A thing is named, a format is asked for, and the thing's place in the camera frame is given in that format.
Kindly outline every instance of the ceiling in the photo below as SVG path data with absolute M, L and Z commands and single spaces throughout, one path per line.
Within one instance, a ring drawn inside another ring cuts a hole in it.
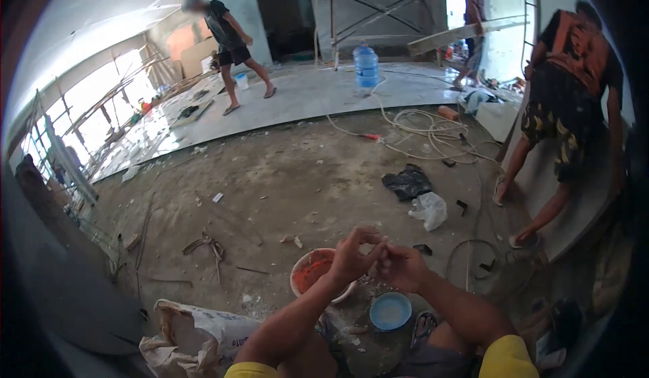
M 24 106 L 37 89 L 93 54 L 151 28 L 182 0 L 51 0 L 21 57 L 9 106 Z

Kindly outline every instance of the tiled floor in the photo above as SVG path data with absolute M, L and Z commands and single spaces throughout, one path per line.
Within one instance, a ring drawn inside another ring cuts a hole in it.
M 292 69 L 290 74 L 272 81 L 277 93 L 264 99 L 262 82 L 252 84 L 247 90 L 237 89 L 241 108 L 223 116 L 230 105 L 227 94 L 216 94 L 215 77 L 196 84 L 184 94 L 166 101 L 147 115 L 122 138 L 103 163 L 93 181 L 122 171 L 134 164 L 167 154 L 177 149 L 200 144 L 249 131 L 260 127 L 296 120 L 384 107 L 435 105 L 455 103 L 459 93 L 450 90 L 455 71 L 444 71 L 430 63 L 381 63 L 380 74 L 384 81 L 377 86 L 375 95 L 356 85 L 352 66 L 338 72 L 331 68 L 314 69 L 304 66 Z M 169 130 L 169 125 L 191 101 L 199 90 L 210 90 L 201 101 L 214 99 L 214 104 L 197 122 Z

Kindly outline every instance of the flip-flop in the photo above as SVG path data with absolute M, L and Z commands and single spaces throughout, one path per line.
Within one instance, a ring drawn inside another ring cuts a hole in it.
M 496 186 L 493 187 L 493 196 L 492 196 L 493 203 L 496 204 L 496 205 L 498 205 L 499 207 L 503 207 L 503 204 L 500 203 L 500 202 L 498 202 L 498 199 L 497 199 L 497 197 L 498 197 L 498 187 L 499 187 L 503 182 L 505 182 L 505 179 L 504 179 L 503 177 L 498 177 L 498 179 L 496 179 Z
M 515 236 L 510 236 L 509 237 L 509 245 L 511 246 L 511 248 L 513 248 L 515 250 L 518 250 L 518 249 L 521 249 L 521 248 L 532 248 L 535 245 L 540 244 L 540 234 L 539 233 L 534 233 L 534 234 L 531 234 L 531 235 L 527 236 L 527 238 L 525 238 L 521 242 L 520 245 L 515 245 L 514 244 L 514 238 L 515 238 Z
M 227 115 L 231 114 L 235 110 L 239 109 L 239 107 L 241 107 L 241 105 L 235 106 L 235 107 L 232 107 L 232 106 L 228 107 L 227 109 L 225 109 L 225 112 L 223 112 L 223 116 L 227 116 Z
M 270 95 L 264 95 L 264 99 L 272 98 L 272 96 L 275 95 L 275 92 L 276 92 L 276 91 L 277 91 L 277 88 L 276 88 L 276 87 L 273 88 L 273 89 L 272 89 L 272 92 L 271 92 Z
M 422 317 L 428 317 L 428 320 L 424 324 L 423 331 L 417 334 L 417 325 L 419 324 L 419 319 Z M 435 315 L 433 315 L 428 310 L 419 312 L 419 314 L 415 318 L 415 326 L 412 328 L 412 337 L 410 338 L 410 350 L 413 350 L 415 347 L 417 347 L 419 341 L 428 339 L 428 337 L 436 327 L 437 327 L 437 319 L 435 319 Z

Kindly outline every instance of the blue bowl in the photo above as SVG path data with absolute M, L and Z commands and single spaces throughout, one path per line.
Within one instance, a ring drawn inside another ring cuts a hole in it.
M 383 331 L 401 327 L 406 324 L 410 316 L 412 316 L 410 300 L 397 292 L 384 293 L 369 308 L 372 324 Z

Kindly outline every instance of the yellow sleeve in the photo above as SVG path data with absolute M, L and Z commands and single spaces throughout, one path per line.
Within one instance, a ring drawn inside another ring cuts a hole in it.
M 482 360 L 479 378 L 502 377 L 539 378 L 525 341 L 514 334 L 494 341 Z
M 232 365 L 224 378 L 278 378 L 277 370 L 258 362 L 239 362 Z

